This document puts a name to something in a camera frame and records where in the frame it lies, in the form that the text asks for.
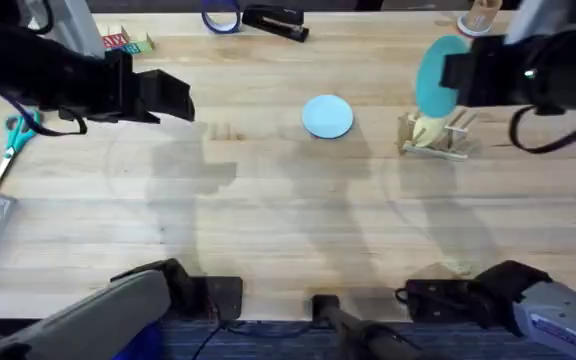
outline blue plate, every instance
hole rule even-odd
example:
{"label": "blue plate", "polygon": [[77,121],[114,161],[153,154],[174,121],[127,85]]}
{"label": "blue plate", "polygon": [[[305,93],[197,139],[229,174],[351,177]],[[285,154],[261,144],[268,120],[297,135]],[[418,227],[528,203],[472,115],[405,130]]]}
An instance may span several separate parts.
{"label": "blue plate", "polygon": [[439,38],[426,51],[417,73],[415,97],[422,114],[440,118],[448,116],[457,106],[457,90],[439,85],[444,70],[444,58],[451,54],[464,54],[468,46],[461,38],[449,35]]}
{"label": "blue plate", "polygon": [[335,95],[319,95],[304,106],[302,121],[313,135],[323,139],[334,139],[352,127],[352,108]]}

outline blue scissors handle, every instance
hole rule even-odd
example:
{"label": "blue scissors handle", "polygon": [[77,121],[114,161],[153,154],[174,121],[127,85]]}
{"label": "blue scissors handle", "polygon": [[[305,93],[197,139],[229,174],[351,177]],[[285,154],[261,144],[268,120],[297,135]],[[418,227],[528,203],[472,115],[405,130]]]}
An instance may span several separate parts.
{"label": "blue scissors handle", "polygon": [[[38,111],[33,112],[32,119],[37,124],[41,122],[41,115]],[[6,119],[6,131],[8,132],[8,141],[6,142],[6,153],[4,154],[5,158],[10,158],[14,154],[20,152],[28,140],[37,135],[36,132],[28,127],[24,117],[21,115],[9,117]]]}

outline cup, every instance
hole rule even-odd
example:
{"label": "cup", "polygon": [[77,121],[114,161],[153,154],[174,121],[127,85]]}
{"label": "cup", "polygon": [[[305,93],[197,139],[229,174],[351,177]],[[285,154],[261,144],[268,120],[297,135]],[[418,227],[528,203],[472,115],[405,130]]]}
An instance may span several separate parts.
{"label": "cup", "polygon": [[502,3],[503,0],[475,0],[470,11],[459,17],[457,27],[461,32],[470,36],[488,33]]}

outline scissors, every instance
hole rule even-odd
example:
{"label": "scissors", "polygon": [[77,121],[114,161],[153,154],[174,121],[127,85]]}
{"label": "scissors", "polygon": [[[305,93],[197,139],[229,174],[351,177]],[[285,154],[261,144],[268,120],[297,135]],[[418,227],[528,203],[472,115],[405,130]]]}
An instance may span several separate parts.
{"label": "scissors", "polygon": [[[32,114],[33,121],[39,124],[41,122],[41,115],[38,111],[34,111]],[[19,154],[21,149],[28,140],[32,139],[37,135],[32,129],[28,127],[24,117],[22,115],[11,116],[5,121],[6,134],[8,135],[8,141],[6,142],[6,152],[4,153],[4,160],[0,165],[0,183],[1,179],[6,174],[8,166],[12,160]]]}

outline wooden tabletop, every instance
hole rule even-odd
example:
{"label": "wooden tabletop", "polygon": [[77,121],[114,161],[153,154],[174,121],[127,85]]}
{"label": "wooden tabletop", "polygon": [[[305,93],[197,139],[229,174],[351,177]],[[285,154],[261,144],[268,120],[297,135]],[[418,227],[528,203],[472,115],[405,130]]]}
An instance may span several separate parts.
{"label": "wooden tabletop", "polygon": [[[576,144],[521,152],[507,137],[515,108],[495,108],[472,126],[480,149],[466,162],[397,153],[419,61],[454,18],[307,14],[300,44],[251,28],[215,36],[198,14],[96,16],[151,34],[158,48],[137,70],[191,84],[197,121],[89,122],[87,136],[33,139],[1,187],[20,201],[0,244],[0,317],[47,316],[169,257],[193,275],[241,276],[247,319],[307,318],[320,292],[365,318],[403,319],[392,288],[406,279],[469,278],[507,259],[576,289]],[[306,101],[326,93],[355,112],[338,140],[301,125]],[[13,113],[0,99],[0,159]],[[522,137],[538,145],[575,127],[576,113],[535,119]]]}

